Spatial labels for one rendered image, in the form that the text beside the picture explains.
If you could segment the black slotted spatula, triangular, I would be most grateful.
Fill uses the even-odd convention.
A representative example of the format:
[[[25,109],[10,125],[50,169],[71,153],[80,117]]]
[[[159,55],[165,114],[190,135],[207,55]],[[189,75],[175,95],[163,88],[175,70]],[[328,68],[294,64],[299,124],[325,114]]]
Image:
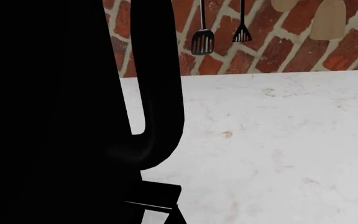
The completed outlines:
[[[232,37],[232,42],[248,42],[252,40],[245,24],[245,1],[240,0],[240,24]]]

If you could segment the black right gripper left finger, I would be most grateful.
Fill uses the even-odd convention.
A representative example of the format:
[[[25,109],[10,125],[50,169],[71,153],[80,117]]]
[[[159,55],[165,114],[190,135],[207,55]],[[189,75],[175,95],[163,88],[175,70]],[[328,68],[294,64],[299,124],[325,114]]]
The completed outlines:
[[[174,206],[170,212],[168,213],[168,217],[165,220],[164,224],[177,224],[178,218],[177,218],[177,210],[178,207]]]

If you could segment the black slotted spatula, rounded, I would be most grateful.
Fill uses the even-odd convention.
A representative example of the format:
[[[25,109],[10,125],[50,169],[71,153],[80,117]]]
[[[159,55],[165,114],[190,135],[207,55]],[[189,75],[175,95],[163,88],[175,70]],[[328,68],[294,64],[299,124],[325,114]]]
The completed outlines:
[[[192,36],[191,53],[193,55],[208,55],[214,51],[214,33],[206,27],[204,0],[200,0],[200,21],[201,29]]]

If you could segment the large wooden cutting board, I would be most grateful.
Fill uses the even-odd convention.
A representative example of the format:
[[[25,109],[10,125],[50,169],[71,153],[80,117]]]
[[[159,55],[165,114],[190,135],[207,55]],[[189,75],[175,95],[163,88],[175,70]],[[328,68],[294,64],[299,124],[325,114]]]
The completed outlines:
[[[323,0],[316,10],[310,30],[311,40],[341,39],[346,29],[344,0]]]

